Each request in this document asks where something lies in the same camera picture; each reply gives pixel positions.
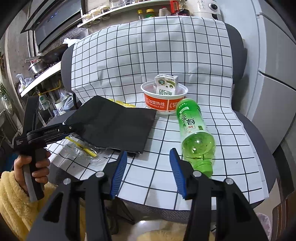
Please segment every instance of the bottle label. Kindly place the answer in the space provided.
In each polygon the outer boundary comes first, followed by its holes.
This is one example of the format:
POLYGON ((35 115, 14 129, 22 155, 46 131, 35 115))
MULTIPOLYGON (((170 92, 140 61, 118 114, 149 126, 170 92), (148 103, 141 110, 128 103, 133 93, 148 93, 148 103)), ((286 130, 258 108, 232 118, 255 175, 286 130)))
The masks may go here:
POLYGON ((191 134, 198 132, 207 132, 207 127, 203 122, 200 111, 191 111, 188 106, 184 106, 180 111, 181 122, 180 125, 180 133, 181 133, 181 141, 190 136, 191 134))

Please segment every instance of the hand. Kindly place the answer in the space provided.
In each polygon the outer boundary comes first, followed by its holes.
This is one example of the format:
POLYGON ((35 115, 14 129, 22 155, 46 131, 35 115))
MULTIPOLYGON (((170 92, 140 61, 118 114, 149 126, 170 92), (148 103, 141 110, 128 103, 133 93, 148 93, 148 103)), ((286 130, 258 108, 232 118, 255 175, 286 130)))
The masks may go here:
MULTIPOLYGON (((40 168, 37 171, 32 173, 32 176, 35 178, 38 183, 48 183, 47 175, 49 174, 49 169, 47 168, 50 165, 49 157, 51 153, 49 151, 46 152, 46 158, 42 161, 36 163, 36 167, 40 168)), ((24 173, 22 170, 23 165, 29 164, 32 161, 31 156, 22 156, 19 155, 15 160, 14 169, 15 169, 15 180, 18 182, 21 188, 23 188, 26 192, 28 191, 24 173)))

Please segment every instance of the checkered tablecloth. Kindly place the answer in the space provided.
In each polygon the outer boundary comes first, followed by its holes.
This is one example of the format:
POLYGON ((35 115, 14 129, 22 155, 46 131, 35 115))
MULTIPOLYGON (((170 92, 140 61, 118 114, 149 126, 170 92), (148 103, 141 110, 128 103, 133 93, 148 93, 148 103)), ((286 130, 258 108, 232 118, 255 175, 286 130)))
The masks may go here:
MULTIPOLYGON (((177 75, 189 90, 186 97, 201 108, 217 146, 212 178, 232 178, 250 203, 268 197, 255 148, 231 109, 232 56, 223 22, 187 16, 148 18, 110 26, 74 46, 72 90, 82 102, 101 95, 145 107, 140 85, 161 73, 177 75)), ((191 201, 177 192, 171 148, 181 155, 177 117, 157 115, 144 153, 128 158, 118 196, 152 207, 189 210, 191 201)), ((48 149, 55 165, 81 180, 103 170, 119 154, 109 150, 102 164, 94 166, 63 152, 60 143, 48 149)))

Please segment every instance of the black knob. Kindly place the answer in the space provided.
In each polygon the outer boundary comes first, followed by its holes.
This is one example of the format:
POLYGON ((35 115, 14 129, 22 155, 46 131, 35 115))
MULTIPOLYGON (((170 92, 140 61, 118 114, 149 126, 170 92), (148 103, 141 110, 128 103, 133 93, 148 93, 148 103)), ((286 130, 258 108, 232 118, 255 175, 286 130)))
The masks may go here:
POLYGON ((216 4, 211 4, 211 8, 214 9, 214 10, 217 10, 218 6, 216 4))

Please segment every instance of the green plant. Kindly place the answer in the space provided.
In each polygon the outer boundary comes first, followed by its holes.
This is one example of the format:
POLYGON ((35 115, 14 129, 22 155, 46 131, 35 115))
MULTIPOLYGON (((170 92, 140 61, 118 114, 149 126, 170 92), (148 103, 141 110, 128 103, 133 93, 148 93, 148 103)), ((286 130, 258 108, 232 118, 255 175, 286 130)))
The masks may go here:
POLYGON ((7 90, 6 90, 5 86, 3 85, 3 83, 0 83, 0 97, 2 97, 4 95, 8 96, 8 93, 7 93, 7 90))

